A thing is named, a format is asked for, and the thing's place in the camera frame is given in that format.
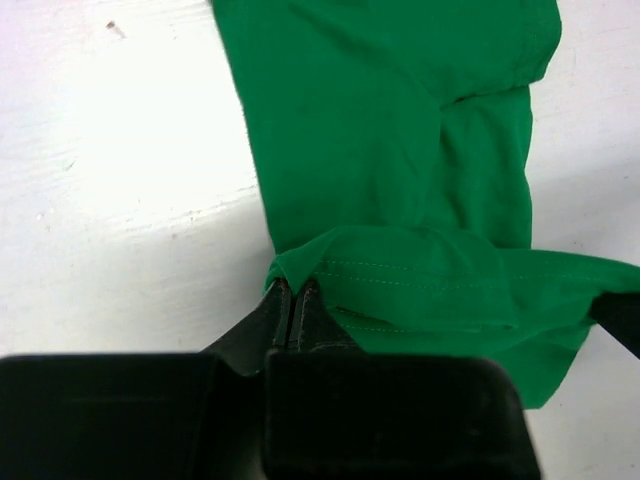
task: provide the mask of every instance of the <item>stitching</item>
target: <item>stitching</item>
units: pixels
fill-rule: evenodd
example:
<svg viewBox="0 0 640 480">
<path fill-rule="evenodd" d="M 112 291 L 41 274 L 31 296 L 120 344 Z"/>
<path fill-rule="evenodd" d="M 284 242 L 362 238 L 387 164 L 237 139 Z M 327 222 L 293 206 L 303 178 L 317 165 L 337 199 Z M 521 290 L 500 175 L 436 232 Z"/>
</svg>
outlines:
<svg viewBox="0 0 640 480">
<path fill-rule="evenodd" d="M 415 285 L 413 283 L 402 283 L 402 282 L 388 282 L 386 280 L 379 280 L 376 278 L 362 278 L 362 277 L 349 277 L 346 275 L 340 275 L 337 273 L 325 273 L 325 272 L 313 272 L 315 275 L 325 275 L 327 277 L 339 277 L 345 280 L 355 280 L 358 282 L 368 282 L 368 283 L 379 283 L 382 285 L 393 285 L 396 287 L 412 287 L 419 288 L 421 290 L 460 290 L 463 288 L 484 288 L 487 290 L 503 290 L 499 287 L 492 287 L 486 285 L 448 285 L 448 286 L 434 286 L 434 285 Z"/>
<path fill-rule="evenodd" d="M 337 277 L 343 278 L 345 280 L 354 280 L 358 282 L 367 282 L 367 283 L 379 283 L 381 285 L 393 285 L 396 287 L 412 287 L 419 288 L 421 290 L 460 290 L 463 288 L 484 288 L 486 290 L 504 290 L 502 287 L 493 287 L 489 285 L 447 285 L 447 286 L 435 286 L 435 285 L 416 285 L 413 283 L 402 283 L 402 282 L 390 282 L 387 280 L 379 280 L 376 278 L 363 278 L 363 277 L 352 277 L 347 275 L 341 275 L 338 273 L 328 273 L 328 272 L 313 272 L 315 275 L 324 275 L 327 277 Z M 506 280 L 542 280 L 545 278 L 558 278 L 558 279 L 568 279 L 568 280 L 584 280 L 588 282 L 597 282 L 601 284 L 605 284 L 608 286 L 619 286 L 619 282 L 616 282 L 607 278 L 592 278 L 592 277 L 580 277 L 574 275 L 562 275 L 562 274 L 553 274 L 550 273 L 548 275 L 532 275 L 532 276 L 518 276 L 518 277 L 506 277 Z"/>
<path fill-rule="evenodd" d="M 362 267 L 388 268 L 390 270 L 402 270 L 403 272 L 416 272 L 416 273 L 423 273 L 425 275 L 432 275 L 436 277 L 447 277 L 447 278 L 465 277 L 473 273 L 473 272 L 453 273 L 453 274 L 436 273 L 436 272 L 427 272 L 425 270 L 419 270 L 413 267 L 398 267 L 395 265 L 384 265 L 381 263 L 368 263 L 368 262 L 341 262 L 337 260 L 323 260 L 320 263 L 325 265 L 344 265 L 344 266 L 356 265 L 356 266 L 362 266 Z"/>
<path fill-rule="evenodd" d="M 416 333 L 409 330 L 393 330 L 387 328 L 370 328 L 370 327 L 355 327 L 353 325 L 345 325 L 345 328 L 349 330 L 366 330 L 368 332 L 385 332 L 385 333 Z"/>
</svg>

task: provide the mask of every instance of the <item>green shirt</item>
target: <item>green shirt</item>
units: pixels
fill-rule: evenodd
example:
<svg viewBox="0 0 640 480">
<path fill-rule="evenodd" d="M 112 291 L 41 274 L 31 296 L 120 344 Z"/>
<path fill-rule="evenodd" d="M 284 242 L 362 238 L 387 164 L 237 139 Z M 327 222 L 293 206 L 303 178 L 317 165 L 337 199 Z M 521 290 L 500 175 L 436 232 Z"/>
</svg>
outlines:
<svg viewBox="0 0 640 480">
<path fill-rule="evenodd" d="M 215 0 L 276 249 L 371 352 L 485 356 L 527 407 L 640 269 L 531 249 L 554 0 Z"/>
</svg>

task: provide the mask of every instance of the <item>green cloth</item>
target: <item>green cloth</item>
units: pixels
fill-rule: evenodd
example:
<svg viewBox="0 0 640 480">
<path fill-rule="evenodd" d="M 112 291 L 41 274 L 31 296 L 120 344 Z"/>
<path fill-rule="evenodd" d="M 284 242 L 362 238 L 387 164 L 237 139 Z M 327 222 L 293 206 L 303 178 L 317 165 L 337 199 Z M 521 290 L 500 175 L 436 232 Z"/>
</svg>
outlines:
<svg viewBox="0 0 640 480">
<path fill-rule="evenodd" d="M 482 355 L 527 407 L 640 269 L 531 249 L 554 0 L 214 0 L 277 257 L 371 352 Z"/>
</svg>

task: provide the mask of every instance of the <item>black clamp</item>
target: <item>black clamp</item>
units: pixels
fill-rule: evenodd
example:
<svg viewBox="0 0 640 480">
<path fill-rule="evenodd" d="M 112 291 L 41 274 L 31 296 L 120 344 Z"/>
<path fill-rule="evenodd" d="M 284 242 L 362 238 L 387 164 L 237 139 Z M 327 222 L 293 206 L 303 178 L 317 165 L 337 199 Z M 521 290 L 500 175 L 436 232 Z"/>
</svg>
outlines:
<svg viewBox="0 0 640 480">
<path fill-rule="evenodd" d="M 201 353 L 0 362 L 0 478 L 539 480 L 489 361 L 363 352 L 310 281 Z"/>
</svg>

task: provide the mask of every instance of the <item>white background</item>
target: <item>white background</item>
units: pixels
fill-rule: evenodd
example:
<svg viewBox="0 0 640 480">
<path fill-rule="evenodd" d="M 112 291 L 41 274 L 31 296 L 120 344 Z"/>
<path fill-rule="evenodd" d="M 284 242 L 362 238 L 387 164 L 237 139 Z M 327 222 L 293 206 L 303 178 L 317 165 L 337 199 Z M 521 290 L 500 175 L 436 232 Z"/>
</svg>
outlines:
<svg viewBox="0 0 640 480">
<path fill-rule="evenodd" d="M 640 2 L 560 7 L 535 243 L 640 264 Z M 209 344 L 271 260 L 255 184 L 206 0 L 2 0 L 0 355 Z M 639 410 L 640 362 L 594 330 L 529 413 L 547 478 L 640 478 Z"/>
</svg>

